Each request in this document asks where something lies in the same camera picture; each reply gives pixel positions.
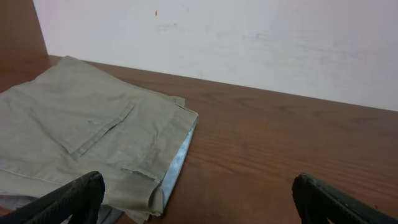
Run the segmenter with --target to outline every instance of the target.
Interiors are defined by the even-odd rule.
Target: white wall
[[[34,3],[52,55],[398,111],[396,0]]]

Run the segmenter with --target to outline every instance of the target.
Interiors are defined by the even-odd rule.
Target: brown wooden surface
[[[0,1],[0,68],[10,69],[32,57],[46,56],[33,0]]]
[[[0,90],[58,60],[20,64],[15,75],[1,76]],[[199,113],[165,217],[151,222],[299,223],[290,189],[299,172],[398,218],[397,112],[92,64],[125,82],[182,96]]]

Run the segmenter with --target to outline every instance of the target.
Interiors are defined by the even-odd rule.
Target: khaki fabric
[[[65,57],[0,94],[0,192],[41,197],[97,170],[103,203],[160,215],[159,182],[198,116],[184,104]]]

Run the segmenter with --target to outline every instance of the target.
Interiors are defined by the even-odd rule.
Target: brown wooden panel
[[[36,70],[58,60],[37,59]],[[182,96],[199,113],[165,217],[152,222],[299,223],[290,189],[299,172],[398,218],[397,112],[91,64],[125,82]],[[26,81],[39,74],[21,68]],[[3,89],[15,83],[5,80]]]
[[[1,0],[0,68],[7,67],[9,70],[21,61],[46,55],[33,1]]]

